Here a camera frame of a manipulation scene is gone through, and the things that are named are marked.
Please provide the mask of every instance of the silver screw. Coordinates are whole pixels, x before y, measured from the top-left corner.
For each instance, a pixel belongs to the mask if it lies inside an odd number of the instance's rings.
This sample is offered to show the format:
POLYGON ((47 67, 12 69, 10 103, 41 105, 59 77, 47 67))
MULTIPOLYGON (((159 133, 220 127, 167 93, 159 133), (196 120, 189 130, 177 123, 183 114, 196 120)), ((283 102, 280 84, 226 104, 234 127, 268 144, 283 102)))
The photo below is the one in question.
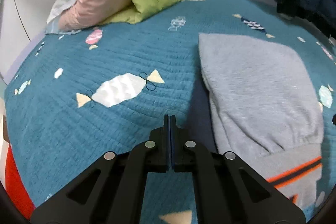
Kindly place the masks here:
POLYGON ((147 148, 153 148, 154 146, 155 146, 155 142, 153 142, 153 141, 145 142, 145 147, 147 147, 147 148))
POLYGON ((236 154, 233 152, 226 152, 225 158, 227 158, 228 160, 234 160, 236 158, 236 154))
POLYGON ((113 152, 106 152, 104 154, 104 159, 106 159, 106 160, 113 160, 115 156, 116 155, 113 152))
POLYGON ((186 146, 186 147, 189 147, 189 148, 193 148, 193 147, 196 146, 196 143, 193 142, 193 141, 187 141, 187 142, 185 143, 185 146, 186 146))

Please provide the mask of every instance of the red fabric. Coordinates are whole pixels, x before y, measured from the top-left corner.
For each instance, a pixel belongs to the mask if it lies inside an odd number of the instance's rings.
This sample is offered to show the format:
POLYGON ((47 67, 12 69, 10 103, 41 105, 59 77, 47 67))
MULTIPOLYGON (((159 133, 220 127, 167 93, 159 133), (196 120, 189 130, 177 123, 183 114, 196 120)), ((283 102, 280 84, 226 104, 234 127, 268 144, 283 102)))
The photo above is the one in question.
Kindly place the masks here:
POLYGON ((28 196, 17 171, 11 147, 8 148, 5 171, 6 191, 22 215, 30 219, 35 206, 28 196))

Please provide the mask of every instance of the gray garment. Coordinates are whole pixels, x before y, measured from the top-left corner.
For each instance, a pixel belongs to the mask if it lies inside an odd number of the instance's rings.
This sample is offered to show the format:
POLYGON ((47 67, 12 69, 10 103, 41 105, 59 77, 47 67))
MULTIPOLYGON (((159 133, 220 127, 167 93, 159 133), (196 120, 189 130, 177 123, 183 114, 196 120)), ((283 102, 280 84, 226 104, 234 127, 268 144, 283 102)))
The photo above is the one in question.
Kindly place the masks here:
MULTIPOLYGON (((320 156, 322 114, 293 49, 243 35, 200 34, 199 55, 219 153, 237 153, 264 178, 320 156)), ((315 184, 321 171, 312 174, 315 184)))

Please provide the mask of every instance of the triangular cutout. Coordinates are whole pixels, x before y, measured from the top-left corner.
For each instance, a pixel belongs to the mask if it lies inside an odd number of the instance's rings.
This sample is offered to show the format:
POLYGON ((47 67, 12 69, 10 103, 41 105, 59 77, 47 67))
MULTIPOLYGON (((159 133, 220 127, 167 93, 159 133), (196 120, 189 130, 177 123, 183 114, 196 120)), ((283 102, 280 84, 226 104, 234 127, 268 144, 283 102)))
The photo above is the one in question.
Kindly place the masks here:
POLYGON ((87 102, 91 101, 91 98, 80 93, 76 93, 76 98, 77 98, 77 103, 78 107, 82 107, 85 105, 87 102))
POLYGON ((191 210, 188 210, 159 216, 159 218, 168 224, 191 224, 193 213, 191 210))
POLYGON ((258 182, 256 182, 256 180, 251 177, 251 175, 248 174, 244 169, 240 169, 239 173, 253 203, 258 203, 270 197, 269 192, 258 182))
POLYGON ((73 201, 78 202, 79 204, 84 205, 87 202, 99 175, 100 170, 94 170, 80 184, 78 184, 73 190, 71 190, 71 192, 67 194, 67 197, 72 199, 73 201))
POLYGON ((164 80, 161 78, 159 72, 157 70, 154 70, 150 76, 148 76, 147 78, 148 81, 152 81, 152 82, 155 82, 155 83, 161 83, 161 84, 164 84, 164 80))

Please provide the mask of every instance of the quilted blanket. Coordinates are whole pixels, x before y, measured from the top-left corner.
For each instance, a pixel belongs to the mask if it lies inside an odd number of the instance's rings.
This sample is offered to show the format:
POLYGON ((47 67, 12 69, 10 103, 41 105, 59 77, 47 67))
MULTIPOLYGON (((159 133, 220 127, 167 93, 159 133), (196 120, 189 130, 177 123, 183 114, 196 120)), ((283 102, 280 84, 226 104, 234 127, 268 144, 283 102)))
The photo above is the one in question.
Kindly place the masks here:
MULTIPOLYGON (((136 25, 100 27, 95 47, 85 43, 92 28, 47 35, 5 92, 14 158, 34 204, 43 203, 105 151, 126 152, 146 140, 150 130, 162 126, 164 114, 176 115, 179 126, 184 124, 199 70, 199 32, 243 34, 290 46, 305 63, 317 94, 322 85, 336 88, 334 57, 305 29, 275 14, 275 8, 250 0, 186 0, 136 25), (267 32, 246 26, 237 14, 267 32), (94 100, 78 107, 77 93, 92 97, 118 75, 154 70, 164 81, 153 82, 155 89, 144 87, 112 107, 94 100)), ((336 182, 336 106, 322 107, 323 177, 317 194, 328 195, 336 182)), ((307 218, 313 209, 305 211, 307 218)), ((197 223, 191 176, 149 174, 141 223, 162 223, 162 216, 185 211, 197 223)))

